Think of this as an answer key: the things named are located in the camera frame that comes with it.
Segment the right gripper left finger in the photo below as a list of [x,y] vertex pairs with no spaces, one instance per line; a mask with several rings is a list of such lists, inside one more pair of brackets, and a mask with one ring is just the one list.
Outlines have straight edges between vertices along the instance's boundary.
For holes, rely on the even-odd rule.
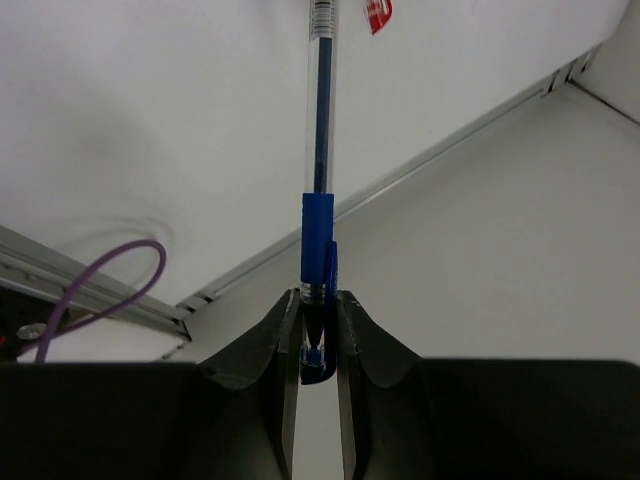
[[301,311],[286,291],[200,363],[5,364],[5,479],[288,479]]

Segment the blue ballpoint pen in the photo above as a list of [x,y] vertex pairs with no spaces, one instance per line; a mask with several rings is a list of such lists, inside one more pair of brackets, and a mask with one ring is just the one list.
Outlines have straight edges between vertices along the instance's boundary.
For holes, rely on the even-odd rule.
[[322,383],[337,366],[337,242],[332,191],[337,1],[309,4],[305,187],[302,194],[300,298],[304,339],[300,381]]

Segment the red ballpoint pen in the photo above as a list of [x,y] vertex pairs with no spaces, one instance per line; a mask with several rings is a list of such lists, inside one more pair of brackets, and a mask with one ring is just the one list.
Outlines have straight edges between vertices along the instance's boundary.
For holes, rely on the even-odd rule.
[[392,18],[392,0],[364,0],[362,7],[367,26],[372,35],[379,33]]

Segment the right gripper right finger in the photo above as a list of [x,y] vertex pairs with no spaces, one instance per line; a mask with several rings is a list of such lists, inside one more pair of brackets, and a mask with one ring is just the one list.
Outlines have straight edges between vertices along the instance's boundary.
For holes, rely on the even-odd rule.
[[635,479],[639,369],[618,360],[423,358],[337,304],[348,479]]

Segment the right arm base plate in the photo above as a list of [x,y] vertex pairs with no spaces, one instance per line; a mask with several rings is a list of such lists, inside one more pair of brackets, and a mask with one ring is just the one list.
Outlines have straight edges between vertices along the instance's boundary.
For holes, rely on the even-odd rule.
[[37,349],[55,304],[41,298],[1,288],[1,361]]

